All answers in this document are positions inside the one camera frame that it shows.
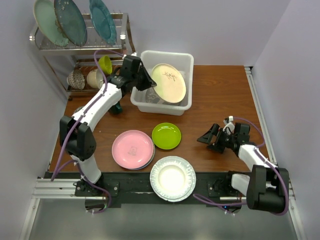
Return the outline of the grey reindeer plate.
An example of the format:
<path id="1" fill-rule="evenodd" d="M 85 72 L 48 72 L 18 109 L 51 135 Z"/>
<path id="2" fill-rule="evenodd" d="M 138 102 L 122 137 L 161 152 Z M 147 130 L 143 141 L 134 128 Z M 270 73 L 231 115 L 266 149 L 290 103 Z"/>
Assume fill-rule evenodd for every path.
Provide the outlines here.
<path id="1" fill-rule="evenodd" d="M 149 88 L 145 94 L 145 100 L 150 104 L 163 104 L 164 100 L 158 96 L 153 88 Z"/>

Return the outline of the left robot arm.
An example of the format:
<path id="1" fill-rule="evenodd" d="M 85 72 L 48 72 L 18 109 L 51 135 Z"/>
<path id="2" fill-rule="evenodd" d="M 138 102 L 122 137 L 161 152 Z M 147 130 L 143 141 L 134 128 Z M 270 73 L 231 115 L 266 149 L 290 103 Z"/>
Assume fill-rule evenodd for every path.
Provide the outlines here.
<path id="1" fill-rule="evenodd" d="M 157 85 L 141 58 L 135 55 L 125 56 L 122 66 L 103 80 L 100 90 L 81 110 L 72 116 L 64 115 L 59 122 L 60 154 L 69 154 L 78 164 L 87 181 L 85 189 L 92 196 L 99 196 L 104 190 L 104 184 L 99 181 L 102 173 L 94 156 L 96 125 L 133 88 L 144 91 Z"/>

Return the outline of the cream green branch plate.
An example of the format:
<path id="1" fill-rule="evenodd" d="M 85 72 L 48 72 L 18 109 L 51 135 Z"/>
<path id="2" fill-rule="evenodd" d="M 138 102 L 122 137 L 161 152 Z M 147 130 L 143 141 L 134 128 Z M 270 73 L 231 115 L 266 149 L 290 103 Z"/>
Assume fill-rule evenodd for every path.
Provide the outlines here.
<path id="1" fill-rule="evenodd" d="M 157 83 L 154 91 L 165 102 L 177 104 L 184 99 L 187 92 L 185 80 L 172 65 L 157 64 L 151 71 L 151 78 Z"/>

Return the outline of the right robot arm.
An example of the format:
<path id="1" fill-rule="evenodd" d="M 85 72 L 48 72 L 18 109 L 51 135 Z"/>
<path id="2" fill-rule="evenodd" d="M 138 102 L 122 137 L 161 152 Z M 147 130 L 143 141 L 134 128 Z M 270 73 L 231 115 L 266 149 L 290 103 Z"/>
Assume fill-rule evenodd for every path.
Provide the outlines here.
<path id="1" fill-rule="evenodd" d="M 283 216 L 289 209 L 289 172 L 270 162 L 260 152 L 260 145 L 250 141 L 250 129 L 254 124 L 241 117 L 227 117 L 224 126 L 217 123 L 197 141 L 206 144 L 207 149 L 222 154 L 230 149 L 243 161 L 250 172 L 229 171 L 224 179 L 212 185 L 215 191 L 223 191 L 233 197 L 237 193 L 245 196 L 245 201 L 222 204 L 211 199 L 193 194 L 193 197 L 207 205 L 212 205 L 229 212 L 230 208 L 247 205 L 251 210 L 270 212 Z"/>

